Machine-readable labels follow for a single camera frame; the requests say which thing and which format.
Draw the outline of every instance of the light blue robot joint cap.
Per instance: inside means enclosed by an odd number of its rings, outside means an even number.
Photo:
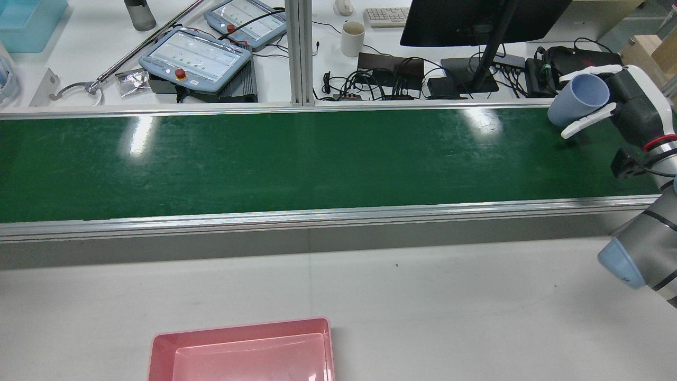
[[[631,288],[638,289],[647,284],[618,238],[612,238],[611,242],[597,255],[597,259],[611,274]]]

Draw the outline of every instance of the pink tray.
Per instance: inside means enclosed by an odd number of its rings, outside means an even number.
[[[333,381],[325,318],[157,335],[148,381]]]

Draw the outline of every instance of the red emergency stop button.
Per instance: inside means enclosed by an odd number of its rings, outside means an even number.
[[[183,70],[182,68],[176,69],[174,74],[176,75],[176,79],[179,79],[179,80],[185,79],[185,70]]]

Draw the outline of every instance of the computer monitor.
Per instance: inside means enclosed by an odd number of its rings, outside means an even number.
[[[498,91],[490,68],[502,43],[543,38],[572,0],[412,0],[400,45],[486,45],[481,58],[441,61],[458,92]]]

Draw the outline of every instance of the white table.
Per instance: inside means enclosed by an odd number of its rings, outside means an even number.
[[[155,15],[158,26],[163,25],[180,10],[185,8],[191,1],[153,0],[150,7]],[[212,31],[202,17],[202,12],[218,3],[217,0],[205,1],[198,9],[180,22],[185,26]],[[270,6],[284,6],[284,0],[268,0]],[[353,5],[355,12],[349,17],[339,16],[333,10],[334,1],[313,1],[313,20],[332,24],[340,30],[345,20],[355,20],[364,23],[363,11],[366,7],[408,6],[404,0],[355,0]],[[476,53],[477,47],[402,47],[399,45],[402,28],[374,29],[366,27],[365,43],[374,46],[381,52],[387,52],[396,56],[421,56],[432,61],[439,62],[442,58],[469,57]],[[318,96],[324,96],[320,91],[322,87],[322,75],[331,71],[332,75],[347,75],[357,67],[357,58],[348,58],[341,53],[340,35],[328,26],[313,24],[313,40],[320,42],[319,54],[313,57],[313,84]],[[104,107],[91,108],[93,97],[82,92],[75,91],[66,93],[64,99],[52,102],[45,108],[27,108],[42,80],[46,69],[49,67],[61,79],[60,87],[79,81],[93,81],[100,73],[110,67],[115,61],[126,54],[129,50],[143,41],[151,32],[136,31],[129,19],[129,15],[119,1],[87,1],[70,0],[64,17],[55,29],[45,50],[38,54],[12,54],[17,64],[17,72],[20,76],[20,91],[11,100],[0,104],[0,113],[15,113],[17,111],[32,114],[49,113],[52,111],[97,113],[115,109],[144,110],[162,106],[165,109],[185,110],[218,110],[229,108],[241,108],[243,106],[256,107],[285,107],[290,102],[290,78],[289,65],[285,58],[281,57],[255,57],[255,70],[259,91],[259,103],[256,105],[243,104],[203,104],[203,105],[176,105],[173,95],[156,95],[150,90],[140,94],[134,94],[126,98],[120,98],[117,80],[112,77],[104,84]],[[286,46],[286,37],[281,41]],[[512,43],[506,44],[509,54],[516,56],[532,56],[533,51],[539,44]],[[586,45],[586,48],[594,47],[594,44]],[[282,54],[275,47],[267,47],[260,54]],[[428,71],[434,66],[425,63]],[[118,72],[131,70],[139,67],[136,59],[132,59]],[[428,78],[443,77],[443,71],[432,72]],[[491,95],[478,94],[469,103],[477,102],[503,102],[503,103],[534,103],[538,100],[517,100],[512,90],[500,86],[500,91]],[[200,102],[187,98],[186,102]],[[337,106],[333,102],[318,102],[321,106]],[[420,106],[445,104],[448,102],[433,102],[421,100],[416,104]],[[405,106],[411,102],[374,102],[370,106]]]
[[[672,380],[677,311],[608,240],[0,271],[0,380],[142,381],[158,333],[319,315],[338,381]]]

